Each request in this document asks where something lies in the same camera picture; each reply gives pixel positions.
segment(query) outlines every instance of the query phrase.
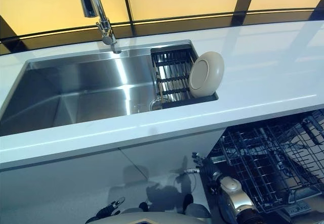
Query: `cabinet door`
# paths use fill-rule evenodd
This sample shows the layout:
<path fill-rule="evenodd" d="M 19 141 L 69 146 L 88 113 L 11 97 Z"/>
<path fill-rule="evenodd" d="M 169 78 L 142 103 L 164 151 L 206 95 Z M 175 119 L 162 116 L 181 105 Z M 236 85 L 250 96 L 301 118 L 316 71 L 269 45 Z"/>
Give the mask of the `cabinet door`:
<path fill-rule="evenodd" d="M 122 152 L 147 178 L 170 172 L 182 173 L 195 167 L 192 152 L 207 156 L 224 129 L 155 141 L 146 145 L 122 149 Z"/>
<path fill-rule="evenodd" d="M 121 151 L 109 151 L 2 172 L 0 204 L 2 210 L 41 205 L 141 180 Z"/>

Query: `faucet spout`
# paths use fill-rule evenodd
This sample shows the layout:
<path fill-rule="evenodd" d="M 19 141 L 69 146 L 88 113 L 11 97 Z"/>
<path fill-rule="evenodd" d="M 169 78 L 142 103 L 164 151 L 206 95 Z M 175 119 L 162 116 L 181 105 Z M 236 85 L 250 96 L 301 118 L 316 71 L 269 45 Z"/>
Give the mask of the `faucet spout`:
<path fill-rule="evenodd" d="M 102 41 L 107 45 L 113 45 L 117 43 L 113 30 L 110 26 L 109 19 L 105 15 L 105 11 L 102 7 L 100 0 L 81 0 L 82 8 L 85 17 L 94 18 L 99 16 L 99 22 L 96 23 L 101 34 Z"/>

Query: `white countertop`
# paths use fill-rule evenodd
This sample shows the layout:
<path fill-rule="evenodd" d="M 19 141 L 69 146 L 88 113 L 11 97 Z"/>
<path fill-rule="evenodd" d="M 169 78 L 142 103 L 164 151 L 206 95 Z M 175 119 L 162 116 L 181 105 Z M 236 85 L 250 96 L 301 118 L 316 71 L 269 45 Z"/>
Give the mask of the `white countertop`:
<path fill-rule="evenodd" d="M 114 149 L 324 108 L 324 21 L 120 39 L 119 46 L 190 39 L 225 61 L 219 100 L 0 137 L 1 168 Z M 89 42 L 0 57 L 0 105 L 26 60 L 106 48 Z"/>

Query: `white plate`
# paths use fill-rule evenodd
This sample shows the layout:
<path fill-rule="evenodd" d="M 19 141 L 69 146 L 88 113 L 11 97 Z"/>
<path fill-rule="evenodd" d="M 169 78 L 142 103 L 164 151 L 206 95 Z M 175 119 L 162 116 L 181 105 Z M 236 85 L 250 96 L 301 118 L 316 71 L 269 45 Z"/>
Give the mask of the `white plate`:
<path fill-rule="evenodd" d="M 222 81 L 224 60 L 217 52 L 202 54 L 193 64 L 189 76 L 189 88 L 195 98 L 212 95 Z"/>

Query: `wire drying rack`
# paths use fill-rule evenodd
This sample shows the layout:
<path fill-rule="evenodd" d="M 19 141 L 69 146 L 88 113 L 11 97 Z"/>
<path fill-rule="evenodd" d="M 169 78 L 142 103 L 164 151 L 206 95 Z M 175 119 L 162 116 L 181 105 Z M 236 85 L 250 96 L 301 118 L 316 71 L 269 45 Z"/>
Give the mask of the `wire drying rack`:
<path fill-rule="evenodd" d="M 223 153 L 260 212 L 324 190 L 324 110 L 227 128 L 212 153 Z"/>
<path fill-rule="evenodd" d="M 217 100 L 217 94 L 195 98 L 189 90 L 189 74 L 197 56 L 191 45 L 183 44 L 151 50 L 156 74 L 158 106 L 153 109 L 171 108 Z"/>

